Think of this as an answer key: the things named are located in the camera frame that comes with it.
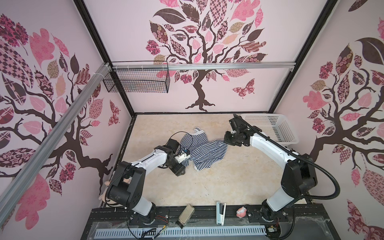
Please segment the blue white striped tank top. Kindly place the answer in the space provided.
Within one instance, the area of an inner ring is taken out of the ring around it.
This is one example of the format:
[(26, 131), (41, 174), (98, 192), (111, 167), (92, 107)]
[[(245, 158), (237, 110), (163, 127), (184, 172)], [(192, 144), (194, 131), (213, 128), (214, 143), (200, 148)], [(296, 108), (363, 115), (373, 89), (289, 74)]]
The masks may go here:
[(224, 140), (209, 141), (207, 134), (199, 127), (195, 127), (192, 133), (185, 133), (180, 141), (179, 151), (189, 151), (186, 159), (181, 164), (185, 167), (193, 163), (194, 169), (199, 172), (210, 168), (214, 163), (222, 160), (228, 150), (228, 144)]

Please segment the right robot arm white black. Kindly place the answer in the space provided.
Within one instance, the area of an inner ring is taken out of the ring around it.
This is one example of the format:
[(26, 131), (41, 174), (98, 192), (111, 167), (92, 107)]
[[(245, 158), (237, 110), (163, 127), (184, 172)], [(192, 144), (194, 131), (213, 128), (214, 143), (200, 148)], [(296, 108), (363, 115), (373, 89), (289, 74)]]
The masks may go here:
[(315, 168), (300, 161), (300, 154), (290, 151), (265, 135), (256, 126), (251, 126), (242, 117), (234, 114), (229, 120), (232, 130), (225, 133), (224, 142), (231, 146), (254, 147), (279, 165), (284, 171), (281, 186), (263, 201), (261, 216), (267, 222), (277, 218), (279, 212), (289, 208), (318, 183)]

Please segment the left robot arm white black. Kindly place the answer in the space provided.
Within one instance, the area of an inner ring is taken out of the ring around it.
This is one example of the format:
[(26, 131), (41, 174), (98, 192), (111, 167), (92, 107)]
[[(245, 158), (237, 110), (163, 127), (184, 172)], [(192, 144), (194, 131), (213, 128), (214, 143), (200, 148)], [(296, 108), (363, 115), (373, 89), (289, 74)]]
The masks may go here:
[(156, 205), (142, 196), (145, 178), (162, 165), (177, 177), (184, 175), (186, 167), (177, 159), (178, 148), (178, 143), (157, 146), (152, 153), (138, 161), (118, 164), (105, 193), (106, 204), (114, 202), (138, 214), (144, 223), (152, 223), (156, 216)]

